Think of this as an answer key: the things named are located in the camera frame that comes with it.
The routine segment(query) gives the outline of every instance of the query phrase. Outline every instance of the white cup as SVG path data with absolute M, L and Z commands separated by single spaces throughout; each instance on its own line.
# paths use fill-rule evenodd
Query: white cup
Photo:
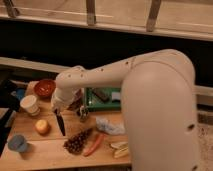
M 35 116 L 39 114 L 40 109 L 38 107 L 37 97 L 34 95 L 25 96 L 21 102 L 20 106 L 30 115 Z

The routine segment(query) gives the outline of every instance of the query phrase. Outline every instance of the metal bar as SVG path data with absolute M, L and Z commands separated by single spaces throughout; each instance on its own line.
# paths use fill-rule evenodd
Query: metal bar
M 11 18 L 16 18 L 18 15 L 20 15 L 20 12 L 17 8 L 14 7 L 12 0 L 3 0 L 6 8 L 7 8 L 7 14 Z
M 92 26 L 96 23 L 95 0 L 86 0 L 87 7 L 87 24 Z
M 161 0 L 152 0 L 149 11 L 149 18 L 146 23 L 146 31 L 152 32 L 155 29 L 156 20 L 160 10 Z

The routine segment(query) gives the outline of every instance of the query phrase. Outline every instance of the blue cup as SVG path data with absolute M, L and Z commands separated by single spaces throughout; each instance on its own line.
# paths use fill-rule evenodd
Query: blue cup
M 27 151 L 28 144 L 23 135 L 14 135 L 8 142 L 8 148 L 16 152 Z

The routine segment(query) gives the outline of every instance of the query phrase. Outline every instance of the food item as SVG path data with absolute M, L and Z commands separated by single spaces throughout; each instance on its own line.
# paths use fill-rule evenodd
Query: food item
M 47 120 L 40 119 L 35 124 L 35 129 L 39 134 L 47 134 L 50 129 L 50 125 Z
M 114 142 L 114 143 L 111 143 L 110 146 L 114 149 L 119 149 L 119 148 L 127 146 L 127 141 Z
M 128 146 L 125 148 L 117 149 L 114 152 L 114 158 L 120 158 L 129 154 Z
M 104 136 L 105 136 L 105 134 L 103 134 L 103 133 L 98 134 L 95 142 L 92 144 L 92 146 L 83 155 L 85 157 L 87 157 L 87 156 L 91 155 L 95 150 L 97 150 L 98 147 L 103 142 Z
M 109 101 L 109 96 L 106 93 L 104 93 L 100 88 L 93 88 L 92 93 L 96 95 L 104 103 Z
M 87 138 L 91 135 L 91 133 L 92 128 L 89 128 L 69 138 L 64 142 L 64 148 L 66 148 L 69 153 L 80 154 L 84 148 Z
M 129 154 L 128 143 L 125 141 L 111 143 L 110 146 L 114 149 L 114 158 L 120 158 Z

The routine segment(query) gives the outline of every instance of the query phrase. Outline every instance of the cup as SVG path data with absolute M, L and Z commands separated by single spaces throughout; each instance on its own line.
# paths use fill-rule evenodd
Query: cup
M 28 149 L 28 143 L 23 135 L 14 135 L 8 142 L 8 148 L 16 152 L 25 152 Z
M 25 96 L 21 100 L 20 106 L 31 116 L 38 115 L 40 112 L 37 97 L 34 95 Z

